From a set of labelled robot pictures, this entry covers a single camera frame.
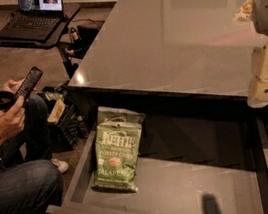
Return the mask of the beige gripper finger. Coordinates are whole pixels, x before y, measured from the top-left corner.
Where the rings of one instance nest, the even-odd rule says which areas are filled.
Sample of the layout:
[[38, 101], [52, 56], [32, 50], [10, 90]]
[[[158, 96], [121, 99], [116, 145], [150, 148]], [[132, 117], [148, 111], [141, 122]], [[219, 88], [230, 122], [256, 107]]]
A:
[[252, 78], [250, 81], [247, 104], [251, 108], [264, 108], [268, 105], [268, 80]]

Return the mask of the person's right hand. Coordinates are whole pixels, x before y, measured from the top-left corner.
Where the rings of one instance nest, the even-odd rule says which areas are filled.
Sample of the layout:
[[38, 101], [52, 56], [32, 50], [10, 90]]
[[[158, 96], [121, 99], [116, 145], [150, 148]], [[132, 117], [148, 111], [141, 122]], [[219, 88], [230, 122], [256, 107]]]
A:
[[6, 92], [9, 91], [12, 94], [15, 94], [23, 82], [23, 79], [21, 79], [20, 81], [8, 80], [7, 82], [5, 82], [5, 84], [2, 85], [2, 89]]

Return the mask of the person's left hand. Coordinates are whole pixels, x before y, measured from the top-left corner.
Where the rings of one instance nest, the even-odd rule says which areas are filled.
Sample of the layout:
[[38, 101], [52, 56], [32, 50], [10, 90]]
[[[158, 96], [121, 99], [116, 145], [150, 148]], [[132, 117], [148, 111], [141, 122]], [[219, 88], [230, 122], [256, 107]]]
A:
[[24, 98], [21, 96], [8, 111], [0, 112], [0, 142], [17, 135], [24, 129], [25, 109]]

